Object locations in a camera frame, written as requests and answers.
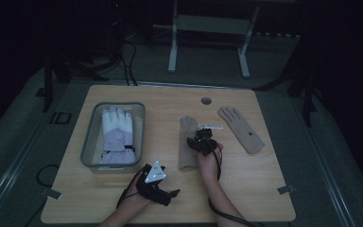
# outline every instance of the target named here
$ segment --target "clear plastic bin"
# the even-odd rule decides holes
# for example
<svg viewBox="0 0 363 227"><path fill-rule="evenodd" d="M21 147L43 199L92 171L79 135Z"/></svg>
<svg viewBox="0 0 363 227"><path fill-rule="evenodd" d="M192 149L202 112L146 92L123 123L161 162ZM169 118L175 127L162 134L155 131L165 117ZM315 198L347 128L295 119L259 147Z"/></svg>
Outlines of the clear plastic bin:
<svg viewBox="0 0 363 227"><path fill-rule="evenodd" d="M104 148L104 134L102 130L102 111L111 106L123 108L131 113L133 120L133 146L135 148L135 163L132 164L101 164ZM81 151L81 162L97 173L130 173L138 171L143 155L144 122L146 107L139 102L104 102L94 107L90 125Z"/></svg>

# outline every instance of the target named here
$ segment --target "white tag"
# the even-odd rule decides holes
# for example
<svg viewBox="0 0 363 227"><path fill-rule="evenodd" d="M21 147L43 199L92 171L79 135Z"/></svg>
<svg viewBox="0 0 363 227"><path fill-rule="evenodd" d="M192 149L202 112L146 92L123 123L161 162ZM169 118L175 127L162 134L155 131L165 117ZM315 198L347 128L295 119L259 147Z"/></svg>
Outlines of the white tag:
<svg viewBox="0 0 363 227"><path fill-rule="evenodd" d="M164 174L164 171L161 168L161 164L156 161L152 166L151 170L148 172L148 175L146 177L146 183L160 181L163 180L165 177L166 174Z"/></svg>
<svg viewBox="0 0 363 227"><path fill-rule="evenodd" d="M202 129L223 130L223 126L221 126L221 125L213 125L213 124L205 124L205 125L198 124L197 125L197 128L199 130L202 130Z"/></svg>

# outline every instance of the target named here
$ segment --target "white triangular tracker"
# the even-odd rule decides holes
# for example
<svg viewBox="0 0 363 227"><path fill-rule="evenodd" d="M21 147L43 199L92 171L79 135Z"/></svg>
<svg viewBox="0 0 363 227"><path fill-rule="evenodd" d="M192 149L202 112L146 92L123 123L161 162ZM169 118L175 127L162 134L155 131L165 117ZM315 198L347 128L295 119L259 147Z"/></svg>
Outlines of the white triangular tracker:
<svg viewBox="0 0 363 227"><path fill-rule="evenodd" d="M152 165L151 170L148 172L148 175L146 177L146 183L160 181L163 180L165 177L166 174L164 174L164 171L161 168L161 164L156 161L154 165Z"/></svg>

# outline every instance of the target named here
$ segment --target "gray mat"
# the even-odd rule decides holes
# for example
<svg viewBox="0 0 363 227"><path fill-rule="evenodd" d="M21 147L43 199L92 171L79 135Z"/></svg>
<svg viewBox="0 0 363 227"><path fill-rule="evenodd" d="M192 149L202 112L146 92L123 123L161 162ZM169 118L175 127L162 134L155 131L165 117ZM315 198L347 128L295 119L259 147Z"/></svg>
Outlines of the gray mat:
<svg viewBox="0 0 363 227"><path fill-rule="evenodd" d="M41 223L41 212L38 211L45 201L45 197L40 195L44 187L37 183L36 174L46 165L60 164L89 87L88 84L69 85L56 112L71 114L71 120L68 125L48 123L44 126L37 142L32 147L22 174L0 211L0 226L25 226L26 222L36 213L38 215L32 220L30 226L46 226ZM311 148L308 147L307 138L304 136L303 126L293 110L290 99L280 94L258 93L258 100L286 183L297 189L291 193L297 213L297 218L291 222L292 226L339 226L335 209L323 186ZM44 176L43 179L48 182L52 181L55 174L54 169L49 169L46 173L47 176ZM287 226L287 223L263 224Z"/></svg>
<svg viewBox="0 0 363 227"><path fill-rule="evenodd" d="M253 36L246 57L251 76L243 78L237 47L191 44L179 44L176 72L167 72L170 44L127 44L122 54L127 65L132 60L132 74L137 81L161 82L172 84L191 84L202 86L220 86L234 88L252 88L264 85L281 74L292 50L299 39ZM86 77L75 71L76 77ZM104 78L124 80L123 64L114 70L99 72ZM275 91L285 92L284 88L275 87Z"/></svg>

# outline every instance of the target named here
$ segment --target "white glove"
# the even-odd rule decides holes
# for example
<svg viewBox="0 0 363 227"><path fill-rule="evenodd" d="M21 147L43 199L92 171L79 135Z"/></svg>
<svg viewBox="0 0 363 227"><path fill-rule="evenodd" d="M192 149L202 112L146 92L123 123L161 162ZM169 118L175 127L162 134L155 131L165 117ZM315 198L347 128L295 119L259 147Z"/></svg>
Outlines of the white glove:
<svg viewBox="0 0 363 227"><path fill-rule="evenodd" d="M135 162L132 149L132 116L123 108L111 106L102 111L104 154L102 164L130 164Z"/></svg>

